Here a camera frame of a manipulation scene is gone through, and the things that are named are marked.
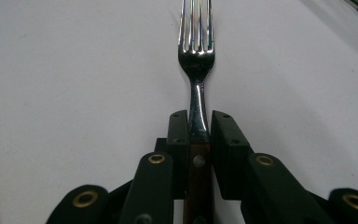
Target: tabletop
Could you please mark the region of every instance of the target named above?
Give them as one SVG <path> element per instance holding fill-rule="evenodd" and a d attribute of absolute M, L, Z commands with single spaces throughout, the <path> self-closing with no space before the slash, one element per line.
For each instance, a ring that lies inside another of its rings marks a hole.
<path fill-rule="evenodd" d="M 358 189 L 358 12 L 343 0 L 212 4 L 208 119 L 231 115 L 313 193 Z M 2 224 L 45 223 L 71 189 L 133 178 L 169 115 L 189 109 L 180 6 L 0 0 Z M 243 223 L 214 188 L 216 223 Z"/>

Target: fork head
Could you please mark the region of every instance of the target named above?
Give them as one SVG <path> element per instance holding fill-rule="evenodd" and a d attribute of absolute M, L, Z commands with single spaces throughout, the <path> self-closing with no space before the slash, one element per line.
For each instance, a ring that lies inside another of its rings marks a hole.
<path fill-rule="evenodd" d="M 190 19 L 188 22 L 188 36 L 186 43 L 186 0 L 182 3 L 181 25 L 178 41 L 178 59 L 179 64 L 187 73 L 191 82 L 203 82 L 214 63 L 214 42 L 211 0 L 207 0 L 207 46 L 204 47 L 203 29 L 202 29 L 202 0 L 198 0 L 198 20 L 194 16 L 194 1 L 190 2 Z M 196 24 L 198 26 L 197 41 L 195 38 Z"/>

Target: silver fork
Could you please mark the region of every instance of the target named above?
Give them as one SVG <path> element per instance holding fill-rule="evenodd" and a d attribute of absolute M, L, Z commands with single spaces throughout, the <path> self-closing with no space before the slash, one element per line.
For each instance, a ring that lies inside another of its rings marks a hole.
<path fill-rule="evenodd" d="M 198 0 L 198 22 L 194 16 L 194 0 L 190 2 L 188 47 L 186 44 L 186 0 L 182 3 L 181 25 L 178 41 L 179 64 L 186 72 L 191 84 L 189 133 L 191 142 L 209 142 L 208 122 L 204 101 L 204 82 L 214 63 L 214 43 L 211 0 L 207 2 L 207 48 L 203 44 L 202 0 Z M 198 43 L 195 41 L 195 23 L 198 24 Z"/>

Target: white table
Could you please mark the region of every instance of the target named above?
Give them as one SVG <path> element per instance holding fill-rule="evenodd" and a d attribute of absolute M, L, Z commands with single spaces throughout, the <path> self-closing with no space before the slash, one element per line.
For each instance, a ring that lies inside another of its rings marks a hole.
<path fill-rule="evenodd" d="M 78 186 L 113 190 L 188 109 L 181 2 L 0 0 L 0 220 L 44 223 Z M 209 117 L 326 198 L 358 189 L 358 13 L 343 0 L 213 1 Z M 243 223 L 220 200 L 216 223 Z M 177 205 L 176 223 L 180 223 Z"/>

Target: wooden handle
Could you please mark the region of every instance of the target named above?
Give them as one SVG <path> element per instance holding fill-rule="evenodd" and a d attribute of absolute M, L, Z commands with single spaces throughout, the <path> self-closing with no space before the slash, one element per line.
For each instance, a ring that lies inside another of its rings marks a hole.
<path fill-rule="evenodd" d="M 210 143 L 190 144 L 184 224 L 213 224 L 213 181 Z"/>

